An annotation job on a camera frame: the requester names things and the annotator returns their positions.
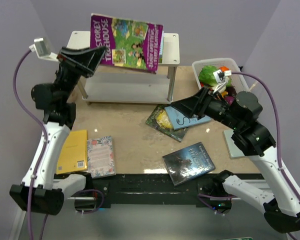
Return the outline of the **purple Treehouse paperback book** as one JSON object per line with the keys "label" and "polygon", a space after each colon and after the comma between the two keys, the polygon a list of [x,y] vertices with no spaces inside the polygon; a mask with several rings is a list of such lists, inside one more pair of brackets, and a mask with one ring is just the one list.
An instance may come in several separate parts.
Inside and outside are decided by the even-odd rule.
{"label": "purple Treehouse paperback book", "polygon": [[97,13],[90,17],[89,46],[106,47],[105,66],[156,73],[163,35],[162,24]]}

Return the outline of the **dark glossy hardcover book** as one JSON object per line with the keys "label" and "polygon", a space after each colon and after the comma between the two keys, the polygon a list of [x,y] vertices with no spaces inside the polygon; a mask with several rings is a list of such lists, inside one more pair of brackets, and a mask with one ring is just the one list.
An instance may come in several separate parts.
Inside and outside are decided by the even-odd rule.
{"label": "dark glossy hardcover book", "polygon": [[164,155],[162,159],[174,186],[216,169],[202,142]]}

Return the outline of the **blue Treehouse paperback book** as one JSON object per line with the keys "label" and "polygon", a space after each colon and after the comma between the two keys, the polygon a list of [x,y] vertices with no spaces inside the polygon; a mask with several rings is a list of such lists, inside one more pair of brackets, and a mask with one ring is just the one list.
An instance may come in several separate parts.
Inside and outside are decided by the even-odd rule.
{"label": "blue Treehouse paperback book", "polygon": [[162,31],[161,41],[160,41],[160,48],[159,48],[159,59],[163,58],[164,37],[165,37],[165,33],[164,33],[164,31]]}

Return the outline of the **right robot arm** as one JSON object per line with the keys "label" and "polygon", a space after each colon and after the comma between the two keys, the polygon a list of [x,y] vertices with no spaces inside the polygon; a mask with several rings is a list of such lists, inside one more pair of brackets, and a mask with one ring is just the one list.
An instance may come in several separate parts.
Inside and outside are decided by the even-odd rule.
{"label": "right robot arm", "polygon": [[208,116],[232,129],[234,144],[258,168],[272,191],[267,193],[224,170],[213,180],[212,189],[217,196],[229,194],[240,198],[260,211],[279,233],[300,230],[300,188],[277,156],[279,143],[257,120],[263,108],[253,93],[241,91],[228,104],[212,89],[203,87],[170,106],[188,118]]}

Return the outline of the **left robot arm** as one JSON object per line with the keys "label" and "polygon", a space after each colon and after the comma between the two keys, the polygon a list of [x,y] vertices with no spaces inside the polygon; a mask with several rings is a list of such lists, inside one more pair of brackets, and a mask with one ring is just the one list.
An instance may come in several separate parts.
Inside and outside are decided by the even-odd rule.
{"label": "left robot arm", "polygon": [[54,58],[58,62],[55,80],[31,89],[36,109],[43,111],[43,119],[36,120],[42,133],[26,175],[20,184],[13,184],[9,190],[9,195],[23,211],[55,216],[65,199],[77,192],[82,196],[93,192],[89,173],[68,173],[57,183],[54,177],[62,147],[76,119],[76,104],[69,103],[68,98],[81,77],[94,75],[106,50],[105,46],[62,47]]}

